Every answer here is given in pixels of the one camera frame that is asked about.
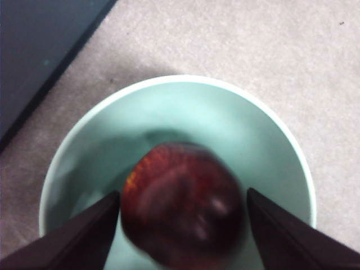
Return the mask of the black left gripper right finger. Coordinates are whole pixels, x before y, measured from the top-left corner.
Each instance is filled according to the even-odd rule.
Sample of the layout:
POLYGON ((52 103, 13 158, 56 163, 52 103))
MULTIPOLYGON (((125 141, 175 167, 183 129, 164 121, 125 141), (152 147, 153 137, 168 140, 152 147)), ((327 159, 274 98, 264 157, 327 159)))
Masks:
POLYGON ((247 191, 251 231, 265 269, 359 269, 359 253, 312 228, 257 190, 247 191))

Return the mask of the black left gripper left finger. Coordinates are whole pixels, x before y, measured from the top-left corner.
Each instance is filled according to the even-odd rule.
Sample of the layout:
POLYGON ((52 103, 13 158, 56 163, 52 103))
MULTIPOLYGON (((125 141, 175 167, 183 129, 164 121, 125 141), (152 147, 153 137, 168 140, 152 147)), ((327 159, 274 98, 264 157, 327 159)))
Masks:
POLYGON ((113 191, 61 227, 1 260, 1 269, 103 269, 115 236, 120 193, 113 191))

